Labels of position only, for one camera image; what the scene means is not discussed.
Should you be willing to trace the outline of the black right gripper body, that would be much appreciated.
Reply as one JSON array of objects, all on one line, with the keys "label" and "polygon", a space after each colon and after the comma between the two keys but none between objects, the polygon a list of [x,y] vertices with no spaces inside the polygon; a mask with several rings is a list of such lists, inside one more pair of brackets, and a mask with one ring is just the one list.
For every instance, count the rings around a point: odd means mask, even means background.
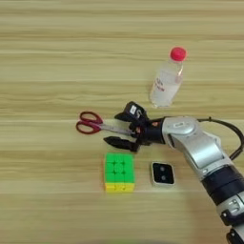
[{"label": "black right gripper body", "polygon": [[152,143],[164,144],[165,140],[162,135],[162,126],[164,118],[158,119],[136,119],[129,126],[132,130],[132,137],[135,139],[130,145],[131,152],[137,152],[139,148],[150,146]]}]

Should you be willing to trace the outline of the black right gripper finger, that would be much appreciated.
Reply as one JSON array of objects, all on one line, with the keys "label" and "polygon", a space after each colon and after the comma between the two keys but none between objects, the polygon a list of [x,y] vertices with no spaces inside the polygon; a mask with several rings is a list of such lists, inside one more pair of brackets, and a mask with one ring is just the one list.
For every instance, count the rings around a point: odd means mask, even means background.
[{"label": "black right gripper finger", "polygon": [[105,137],[104,141],[117,149],[129,150],[131,152],[136,152],[139,148],[138,143],[131,142],[130,140],[122,139],[117,136]]},{"label": "black right gripper finger", "polygon": [[120,112],[114,118],[124,122],[138,122],[138,117],[134,114],[131,114],[130,112]]}]

